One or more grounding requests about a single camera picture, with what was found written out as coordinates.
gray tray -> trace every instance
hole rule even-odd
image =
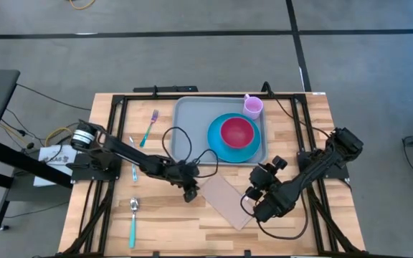
[[[237,97],[182,97],[174,107],[173,126],[179,126],[189,135],[192,142],[192,154],[188,161],[200,156],[209,148],[207,132],[214,119],[226,113],[242,113],[242,98]],[[256,166],[267,160],[267,128],[265,125],[265,112],[255,120],[261,134],[261,146],[256,155],[243,163],[228,163],[219,160],[220,165],[231,166]],[[171,136],[171,155],[176,161],[186,158],[189,153],[189,142],[180,130],[174,130]],[[200,164],[216,164],[213,153],[207,152],[200,159]]]

teal plate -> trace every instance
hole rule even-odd
[[[235,149],[230,148],[221,139],[221,125],[229,118],[244,118],[251,123],[255,130],[255,137],[252,142],[245,148]],[[228,113],[220,115],[216,118],[208,128],[208,144],[209,147],[216,151],[218,158],[230,163],[241,163],[249,160],[256,155],[261,145],[261,132],[256,123],[248,117],[239,113]]]

wooden table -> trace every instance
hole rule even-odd
[[[107,125],[111,98],[112,94],[108,93],[95,95],[90,113],[91,123],[104,127]],[[326,131],[332,130],[334,126],[327,97],[307,93],[307,100],[313,126]],[[280,102],[290,111],[289,101]],[[138,145],[143,139],[153,110],[157,109],[159,117],[152,127],[144,152],[165,155],[161,147],[161,138],[163,132],[171,127],[175,103],[176,100],[131,100],[128,103],[123,141],[127,143],[128,136],[131,135]],[[279,171],[277,177],[281,181],[290,180],[299,173],[295,156],[298,152],[298,143],[294,122],[274,100],[265,100],[264,104],[267,117],[267,144],[270,151],[268,162],[276,155],[284,158],[288,166],[284,171]],[[298,109],[303,121],[302,108]],[[309,149],[305,131],[303,127],[304,142]],[[323,148],[326,137],[318,131],[314,133],[317,146]],[[213,170],[213,166],[200,167],[202,174],[211,173]],[[251,170],[252,167],[219,167],[219,173],[242,193],[250,184],[248,178]],[[364,249],[350,190],[336,179],[325,182],[334,221],[355,246]],[[76,183],[72,190],[59,251],[68,248],[77,237],[88,185],[88,182]],[[152,255],[153,251],[160,251],[161,255],[243,255],[246,249],[251,250],[253,255],[317,254],[311,220],[307,232],[301,238],[294,241],[273,239],[259,230],[255,220],[251,220],[243,230],[236,231],[200,194],[187,204],[182,193],[182,189],[170,186],[165,181],[148,178],[140,171],[138,182],[134,183],[131,164],[124,161],[120,179],[115,184],[105,255]],[[129,201],[133,196],[141,198],[141,210],[137,213],[136,220],[136,248],[130,249],[128,238],[132,213]],[[91,200],[92,196],[86,214],[90,213]],[[302,229],[304,220],[302,202],[299,199],[293,211],[283,218],[269,220],[264,227],[273,234],[294,236]],[[326,227],[323,220],[320,220],[325,249],[328,249]],[[100,226],[99,221],[95,227],[93,251],[98,247]]]

fork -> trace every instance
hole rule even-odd
[[[151,127],[156,122],[157,117],[158,117],[158,110],[154,110],[154,112],[152,113],[151,124],[149,124],[148,130],[146,131],[146,134],[144,135],[144,138],[140,143],[140,147],[144,146],[144,143],[146,142],[146,138],[149,135],[149,131],[151,131]]]

table frame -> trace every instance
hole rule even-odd
[[[262,86],[261,89],[261,94],[253,94],[255,97],[259,97],[263,100],[268,100],[268,99],[281,99],[281,100],[289,100],[291,103],[291,111],[293,113],[293,120],[294,120],[294,126],[295,126],[295,132],[296,132],[296,137],[298,139],[298,146],[299,146],[299,152],[298,155],[301,153],[305,152],[305,146],[304,146],[304,139],[303,139],[303,134],[302,134],[302,129],[300,126],[300,118],[299,118],[299,113],[298,113],[298,102],[302,106],[303,110],[303,115],[304,115],[304,122],[305,126],[307,129],[307,135],[308,135],[308,142],[310,143],[310,151],[314,151],[316,149],[316,144],[315,144],[315,136],[313,134],[313,127],[311,124],[310,120],[310,114],[308,110],[308,104],[307,104],[307,98],[304,93],[293,93],[293,94],[279,94],[279,93],[273,93],[273,91],[270,89],[270,85],[268,82],[265,82],[264,85]],[[113,124],[115,120],[116,110],[118,105],[122,105],[122,108],[120,109],[120,119],[118,122],[118,127],[117,127],[117,135],[116,137],[122,138],[123,136],[123,128],[124,128],[124,123],[125,123],[125,115],[127,113],[127,106],[128,102],[131,100],[178,100],[181,97],[185,97],[187,95],[183,94],[163,94],[160,95],[158,94],[158,88],[154,86],[154,90],[152,95],[113,95],[113,99],[111,102],[111,109],[110,109],[110,115],[109,115],[109,120],[108,120],[108,127],[107,127],[107,132],[112,133],[113,131]],[[243,97],[242,94],[234,94],[234,93],[224,93],[224,94],[209,94],[209,93],[196,93],[196,94],[189,94],[190,97]],[[328,197],[326,193],[326,186],[324,184],[323,178],[320,178],[317,180],[318,183],[318,190],[320,193],[320,198],[321,198],[321,208],[324,210],[324,212],[327,214],[328,218],[331,217],[331,211],[329,209],[329,202],[328,202]],[[104,254],[105,251],[105,243],[106,243],[106,237],[108,234],[108,226],[109,226],[109,220],[110,220],[110,212],[111,212],[111,204],[113,201],[113,189],[114,189],[115,181],[110,181],[108,184],[108,190],[106,193],[105,198],[103,199],[106,200],[108,205],[104,209],[104,211],[100,212],[100,208],[102,208],[103,201],[101,204],[100,202],[100,196],[102,193],[103,189],[103,181],[98,181],[97,186],[95,188],[95,194],[94,198],[92,201],[92,210],[90,212],[91,218],[93,216],[100,216],[101,213],[103,213],[103,224],[101,226],[101,231],[100,231],[100,239],[99,239],[99,244],[98,244],[98,252],[93,252],[91,254]],[[315,191],[313,190],[312,186],[308,187],[308,195],[313,195],[312,197],[315,196]],[[313,228],[314,228],[314,234],[315,234],[315,242],[316,242],[316,247],[317,251],[319,254],[322,254],[325,252],[324,245],[323,245],[323,237],[321,235],[321,226],[320,222],[318,219],[318,214],[317,214],[317,208],[315,204],[311,201],[309,204],[310,208],[310,215],[312,218],[313,222]],[[89,232],[92,232],[94,229],[95,225],[94,224],[87,224],[86,228]],[[338,252],[338,245],[336,241],[336,236],[334,233],[331,231],[329,227],[327,227],[327,232],[328,232],[328,238],[329,238],[329,243],[331,246],[331,251],[332,252]],[[92,238],[93,234],[89,234],[86,236],[85,239],[85,248],[84,248],[84,254],[90,253],[91,251],[91,246],[92,246]]]

